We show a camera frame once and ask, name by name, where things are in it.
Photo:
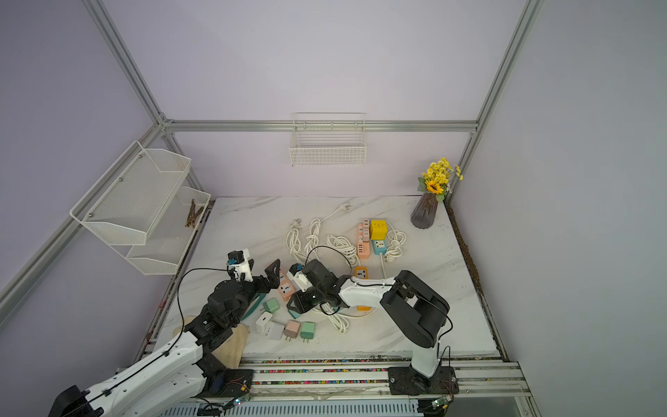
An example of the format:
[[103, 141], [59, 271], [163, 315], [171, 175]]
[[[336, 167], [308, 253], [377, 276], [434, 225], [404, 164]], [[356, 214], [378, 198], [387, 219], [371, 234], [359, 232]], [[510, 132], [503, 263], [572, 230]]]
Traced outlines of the white USB charger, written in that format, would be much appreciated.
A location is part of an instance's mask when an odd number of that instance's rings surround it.
[[255, 321], [255, 332], [258, 335], [264, 335], [267, 331], [267, 329], [270, 327], [270, 323], [272, 321], [273, 314], [270, 312], [262, 312], [260, 316], [257, 318]]

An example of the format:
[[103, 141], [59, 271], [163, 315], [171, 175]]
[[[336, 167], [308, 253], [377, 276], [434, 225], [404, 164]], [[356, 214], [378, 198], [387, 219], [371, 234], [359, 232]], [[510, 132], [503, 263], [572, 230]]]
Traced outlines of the bright green plug adapter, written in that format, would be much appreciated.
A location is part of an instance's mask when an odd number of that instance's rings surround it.
[[312, 321], [304, 321], [300, 325], [300, 338], [309, 342], [314, 339], [316, 324]]

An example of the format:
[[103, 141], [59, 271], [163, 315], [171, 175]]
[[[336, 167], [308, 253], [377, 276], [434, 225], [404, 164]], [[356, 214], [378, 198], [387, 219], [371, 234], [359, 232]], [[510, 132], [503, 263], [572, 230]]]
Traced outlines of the dusty pink plug adapter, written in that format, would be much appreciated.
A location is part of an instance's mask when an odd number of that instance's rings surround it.
[[285, 335], [287, 341], [295, 340], [300, 336], [300, 329], [302, 324], [298, 321], [291, 320], [285, 325], [283, 330], [283, 335]]

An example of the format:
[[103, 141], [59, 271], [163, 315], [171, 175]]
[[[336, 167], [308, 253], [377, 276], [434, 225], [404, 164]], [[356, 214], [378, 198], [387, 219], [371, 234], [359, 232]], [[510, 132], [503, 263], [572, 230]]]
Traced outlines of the grey white plug adapter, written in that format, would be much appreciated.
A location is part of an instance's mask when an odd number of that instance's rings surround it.
[[281, 323], [270, 321], [264, 328], [263, 335], [273, 341], [279, 341], [284, 335], [285, 326]]

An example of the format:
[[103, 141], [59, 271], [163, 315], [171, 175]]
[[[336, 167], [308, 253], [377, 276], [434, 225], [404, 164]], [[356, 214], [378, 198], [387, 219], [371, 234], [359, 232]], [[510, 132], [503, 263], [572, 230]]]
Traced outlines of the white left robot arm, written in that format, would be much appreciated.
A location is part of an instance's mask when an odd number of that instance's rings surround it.
[[280, 284], [281, 261], [253, 276], [252, 260], [231, 259], [199, 316], [183, 326], [163, 349], [88, 389], [74, 385], [59, 394], [50, 416], [158, 416], [201, 394], [227, 368], [214, 352], [229, 339], [258, 294]]

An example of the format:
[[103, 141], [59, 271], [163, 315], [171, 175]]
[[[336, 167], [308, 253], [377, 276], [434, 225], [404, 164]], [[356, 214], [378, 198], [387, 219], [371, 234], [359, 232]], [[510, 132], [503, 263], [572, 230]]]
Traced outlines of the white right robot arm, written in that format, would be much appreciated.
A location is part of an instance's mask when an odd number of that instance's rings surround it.
[[296, 286], [288, 310], [305, 314], [325, 305], [333, 311], [370, 307], [382, 309], [413, 344], [411, 369], [432, 378], [440, 368], [439, 333], [448, 322], [448, 302], [414, 273], [403, 270], [393, 278], [359, 280], [335, 276], [320, 261], [290, 267], [288, 279]]

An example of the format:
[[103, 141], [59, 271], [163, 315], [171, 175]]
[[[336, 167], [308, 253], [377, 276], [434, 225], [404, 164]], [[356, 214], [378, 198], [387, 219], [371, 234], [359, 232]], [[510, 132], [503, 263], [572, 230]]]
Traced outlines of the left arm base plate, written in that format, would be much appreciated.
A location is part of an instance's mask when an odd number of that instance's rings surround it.
[[249, 393], [255, 372], [252, 369], [227, 369], [208, 377], [201, 398], [241, 398]]

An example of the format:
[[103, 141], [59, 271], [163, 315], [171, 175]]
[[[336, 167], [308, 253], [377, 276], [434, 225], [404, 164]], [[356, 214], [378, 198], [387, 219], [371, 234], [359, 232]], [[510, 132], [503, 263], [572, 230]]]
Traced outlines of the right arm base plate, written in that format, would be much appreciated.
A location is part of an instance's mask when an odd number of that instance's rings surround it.
[[391, 367], [387, 370], [388, 385], [392, 395], [410, 396], [426, 394], [458, 394], [458, 378], [452, 367], [439, 367], [435, 374], [426, 377], [412, 367]]

